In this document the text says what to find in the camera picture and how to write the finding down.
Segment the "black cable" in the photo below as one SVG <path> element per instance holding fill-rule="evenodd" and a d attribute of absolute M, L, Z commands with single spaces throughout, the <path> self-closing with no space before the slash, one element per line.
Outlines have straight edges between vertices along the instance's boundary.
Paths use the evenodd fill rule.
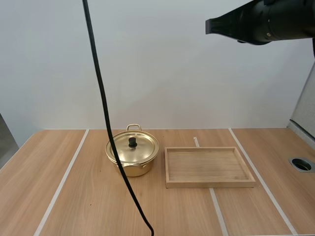
<path fill-rule="evenodd" d="M 96 77 L 97 77 L 97 81 L 98 81 L 98 86 L 99 86 L 99 90 L 100 90 L 100 95 L 101 95 L 101 99 L 102 99 L 102 104 L 103 104 L 103 109 L 104 109 L 104 116 L 105 116 L 105 122 L 106 122 L 106 128 L 107 128 L 107 133 L 108 133 L 108 138 L 109 138 L 109 142 L 110 145 L 112 146 L 113 149 L 113 153 L 118 165 L 118 168 L 120 170 L 120 173 L 123 176 L 123 179 L 126 183 L 126 186 L 129 190 L 129 193 L 132 196 L 132 199 L 134 201 L 134 203 L 136 204 L 142 219 L 144 220 L 144 222 L 147 224 L 147 226 L 149 227 L 149 229 L 151 230 L 151 235 L 154 236 L 154 230 L 152 228 L 152 226 L 150 225 L 150 223 L 148 222 L 146 216 L 144 215 L 141 206 L 132 190 L 132 187 L 128 181 L 128 178 L 124 172 L 123 166 L 120 162 L 118 153 L 117 153 L 117 149 L 115 146 L 115 142 L 114 142 L 114 138 L 113 138 L 113 134 L 112 134 L 112 130 L 110 127 L 110 122 L 109 122 L 109 115 L 108 115 L 108 108 L 107 108 L 107 102 L 106 102 L 106 95 L 105 95 L 105 90 L 104 90 L 104 84 L 103 84 L 103 80 L 102 80 L 102 76 L 100 74 L 100 68 L 99 68 L 99 64 L 98 64 L 98 58 L 97 58 L 97 53 L 96 53 L 96 47 L 95 47 L 95 41 L 94 41 L 94 34 L 93 34 L 93 28 L 92 28 L 92 23 L 91 23 L 91 18 L 90 18 L 90 12 L 89 12 L 89 6 L 88 6 L 88 1 L 87 0 L 82 0 L 83 2 L 83 8 L 84 8 L 84 13 L 85 13 L 85 20 L 87 22 L 87 27 L 88 27 L 88 31 L 89 31 L 89 37 L 90 37 L 90 44 L 91 44 L 91 50 L 92 50 L 92 55 L 93 55 L 93 60 L 94 60 L 94 66 L 95 66 L 95 71 L 96 71 Z"/>

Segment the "pot lid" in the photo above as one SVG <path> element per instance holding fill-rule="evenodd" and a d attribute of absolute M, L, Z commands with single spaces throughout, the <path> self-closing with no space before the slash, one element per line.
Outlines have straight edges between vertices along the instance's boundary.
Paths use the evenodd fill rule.
<path fill-rule="evenodd" d="M 139 130 L 129 130 L 132 126 L 138 126 Z M 125 132 L 114 136 L 114 142 L 122 163 L 146 163 L 158 153 L 157 139 L 142 131 L 138 124 L 128 125 Z M 111 161 L 116 163 L 110 142 L 107 143 L 106 154 Z"/>

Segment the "white stripe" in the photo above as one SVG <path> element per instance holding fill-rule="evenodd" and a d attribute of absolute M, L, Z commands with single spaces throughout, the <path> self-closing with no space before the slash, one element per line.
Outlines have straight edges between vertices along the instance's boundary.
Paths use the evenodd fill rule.
<path fill-rule="evenodd" d="M 195 140 L 196 147 L 197 148 L 200 147 L 197 137 L 194 137 L 193 139 Z M 224 219 L 223 219 L 223 215 L 222 215 L 219 203 L 217 201 L 216 193 L 215 193 L 213 188 L 209 188 L 209 190 L 210 190 L 210 194 L 211 194 L 211 197 L 212 197 L 213 205 L 215 206 L 215 209 L 216 209 L 216 212 L 217 212 L 217 216 L 218 216 L 218 220 L 219 220 L 219 223 L 220 223 L 220 226 L 221 226 L 222 234 L 223 234 L 223 236 L 228 236 L 226 225 L 225 225 L 225 222 L 224 222 Z"/>
<path fill-rule="evenodd" d="M 197 148 L 200 147 L 200 146 L 199 146 L 199 143 L 198 143 L 198 140 L 197 140 L 197 137 L 194 137 L 193 139 L 195 140 L 196 147 L 197 147 Z"/>
<path fill-rule="evenodd" d="M 280 205 L 278 204 L 277 200 L 275 199 L 274 195 L 271 193 L 270 189 L 268 188 L 268 186 L 266 185 L 265 181 L 262 179 L 261 175 L 259 174 L 258 170 L 256 169 L 256 167 L 254 166 L 254 164 L 252 163 L 250 157 L 247 155 L 246 151 L 244 150 L 243 146 L 241 145 L 241 143 L 238 141 L 237 137 L 235 136 L 235 134 L 233 133 L 233 130 L 231 128 L 228 129 L 231 133 L 231 135 L 233 136 L 235 142 L 237 143 L 238 147 L 241 149 L 241 151 L 243 152 L 245 158 L 247 159 L 248 163 L 250 164 L 252 170 L 255 172 L 255 174 L 257 175 L 259 181 L 261 182 L 261 185 L 264 187 L 264 189 L 266 190 L 268 196 L 270 197 L 271 201 L 273 202 L 273 204 L 275 205 L 275 207 L 277 208 L 279 214 L 281 215 L 282 219 L 284 220 L 284 222 L 286 223 L 286 225 L 288 226 L 288 228 L 290 229 L 291 233 L 293 235 L 297 235 L 297 232 L 295 230 L 295 228 L 293 227 L 293 225 L 291 224 L 291 222 L 289 221 L 289 219 L 287 218 L 287 216 L 285 215 L 284 211 L 281 209 Z"/>
<path fill-rule="evenodd" d="M 67 170 L 65 171 L 65 174 L 63 175 L 63 178 L 62 178 L 62 180 L 61 180 L 61 182 L 60 182 L 60 184 L 59 184 L 59 186 L 58 186 L 58 188 L 57 188 L 57 190 L 56 190 L 56 192 L 55 192 L 55 194 L 54 194 L 54 196 L 53 196 L 53 198 L 52 198 L 52 200 L 51 200 L 51 202 L 50 202 L 50 204 L 49 204 L 49 206 L 48 206 L 48 208 L 47 208 L 47 210 L 46 210 L 46 212 L 45 212 L 45 214 L 43 216 L 43 218 L 41 219 L 41 222 L 39 223 L 39 226 L 37 227 L 36 232 L 34 233 L 34 236 L 39 236 L 41 230 L 43 229 L 43 227 L 44 227 L 44 225 L 46 223 L 46 220 L 47 220 L 47 218 L 48 218 L 48 216 L 49 216 L 49 214 L 50 214 L 50 212 L 51 212 L 51 210 L 52 210 L 52 208 L 53 208 L 53 206 L 54 206 L 54 204 L 55 204 L 55 202 L 57 200 L 57 197 L 60 194 L 61 189 L 63 188 L 65 180 L 67 179 L 67 177 L 68 177 L 68 175 L 70 173 L 70 170 L 71 170 L 71 168 L 73 166 L 73 163 L 74 163 L 75 159 L 77 158 L 77 156 L 78 156 L 78 154 L 79 154 L 79 152 L 81 150 L 81 147 L 82 147 L 82 145 L 83 145 L 83 143 L 85 141 L 86 136 L 88 135 L 88 132 L 89 132 L 89 130 L 87 129 L 85 131 L 84 135 L 83 135 L 83 138 L 82 138 L 82 140 L 81 140 L 81 142 L 80 142 L 76 152 L 73 155 L 72 160 L 70 161 L 70 164 L 69 164 Z"/>

